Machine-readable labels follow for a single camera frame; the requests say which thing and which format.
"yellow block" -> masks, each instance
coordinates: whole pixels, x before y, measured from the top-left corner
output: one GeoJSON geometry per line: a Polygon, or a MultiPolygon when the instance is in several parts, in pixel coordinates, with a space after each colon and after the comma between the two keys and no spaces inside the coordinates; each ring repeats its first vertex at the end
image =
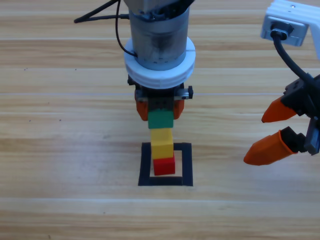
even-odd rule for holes
{"type": "Polygon", "coordinates": [[[174,156],[174,140],[171,128],[150,129],[152,159],[166,159],[174,156]]]}

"red block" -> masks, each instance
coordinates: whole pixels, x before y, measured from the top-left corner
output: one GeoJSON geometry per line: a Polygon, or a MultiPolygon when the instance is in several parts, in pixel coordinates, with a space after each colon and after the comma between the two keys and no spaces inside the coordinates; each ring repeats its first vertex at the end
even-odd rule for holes
{"type": "Polygon", "coordinates": [[[175,155],[169,158],[159,158],[153,160],[154,175],[169,175],[176,173],[175,155]]]}

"orange gripper pad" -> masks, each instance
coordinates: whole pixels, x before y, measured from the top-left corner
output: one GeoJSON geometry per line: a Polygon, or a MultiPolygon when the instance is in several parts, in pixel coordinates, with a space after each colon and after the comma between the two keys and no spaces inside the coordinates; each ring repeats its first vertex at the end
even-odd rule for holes
{"type": "Polygon", "coordinates": [[[148,102],[136,101],[136,110],[143,121],[148,121],[148,102]]]}
{"type": "Polygon", "coordinates": [[[283,120],[288,120],[289,118],[292,118],[294,115],[296,115],[296,112],[285,106],[281,102],[281,97],[279,97],[277,100],[274,100],[268,109],[265,111],[262,122],[263,123],[272,123],[272,122],[278,122],[283,120]]]}
{"type": "Polygon", "coordinates": [[[174,120],[180,118],[183,110],[185,108],[185,100],[176,100],[174,101],[174,109],[173,109],[173,116],[174,120]]]}
{"type": "Polygon", "coordinates": [[[244,162],[256,166],[269,165],[292,154],[296,152],[292,152],[283,142],[279,131],[254,143],[245,155],[244,162]]]}

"wooden table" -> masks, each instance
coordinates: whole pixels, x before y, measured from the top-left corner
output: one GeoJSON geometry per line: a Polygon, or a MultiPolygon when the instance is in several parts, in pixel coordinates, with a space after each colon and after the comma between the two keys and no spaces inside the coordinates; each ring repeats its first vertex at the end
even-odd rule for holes
{"type": "MultiPolygon", "coordinates": [[[[0,239],[319,240],[319,156],[243,162],[257,140],[308,127],[307,117],[261,122],[297,79],[260,38],[271,1],[197,0],[191,8],[197,60],[186,84],[196,94],[173,134],[192,143],[194,187],[138,186],[149,130],[114,20],[73,24],[104,3],[0,0],[0,239]]],[[[120,21],[123,42],[128,23],[120,21]]],[[[285,48],[320,73],[310,33],[302,47],[285,48]]]]}

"black connector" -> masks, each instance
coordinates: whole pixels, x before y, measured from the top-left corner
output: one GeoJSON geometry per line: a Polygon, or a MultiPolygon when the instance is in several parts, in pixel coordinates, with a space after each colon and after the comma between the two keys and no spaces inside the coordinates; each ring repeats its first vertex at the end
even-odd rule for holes
{"type": "Polygon", "coordinates": [[[320,122],[317,117],[310,119],[308,131],[305,136],[304,148],[312,156],[320,150],[320,122]]]}
{"type": "Polygon", "coordinates": [[[298,79],[285,87],[281,102],[293,109],[299,116],[307,115],[309,118],[320,118],[319,90],[316,94],[301,79],[298,79]]]}
{"type": "Polygon", "coordinates": [[[104,5],[98,7],[97,9],[75,19],[73,22],[75,24],[78,23],[84,23],[84,22],[90,22],[90,21],[97,21],[97,20],[106,20],[106,19],[115,19],[115,35],[116,35],[116,40],[118,41],[118,44],[120,46],[120,48],[127,54],[134,56],[134,57],[138,57],[138,55],[135,52],[130,52],[128,50],[125,49],[125,47],[122,45],[121,41],[120,41],[120,37],[119,37],[119,31],[118,31],[118,21],[119,19],[129,19],[129,14],[119,14],[119,10],[120,10],[120,3],[121,0],[110,0],[107,3],[105,3],[104,5]],[[113,4],[117,3],[117,7],[116,7],[116,14],[115,15],[108,15],[108,16],[94,16],[98,13],[100,13],[101,11],[109,8],[110,6],[112,6],[113,4]]]}
{"type": "Polygon", "coordinates": [[[193,99],[194,98],[194,89],[192,88],[192,86],[188,87],[188,93],[189,93],[189,99],[193,99]]]}
{"type": "Polygon", "coordinates": [[[175,98],[174,96],[167,97],[149,97],[148,112],[161,110],[174,111],[175,98]]]}
{"type": "Polygon", "coordinates": [[[170,5],[164,6],[156,11],[156,15],[154,15],[154,12],[151,13],[152,17],[150,20],[163,21],[176,18],[183,14],[194,1],[195,0],[178,0],[170,5]]]}
{"type": "Polygon", "coordinates": [[[270,36],[272,38],[275,38],[275,36],[280,36],[281,41],[284,41],[290,36],[293,30],[294,28],[291,26],[291,24],[277,21],[271,26],[270,36]]]}
{"type": "Polygon", "coordinates": [[[280,131],[281,139],[287,147],[294,153],[305,153],[307,150],[304,147],[306,137],[302,133],[296,134],[291,127],[286,127],[280,131]]]}

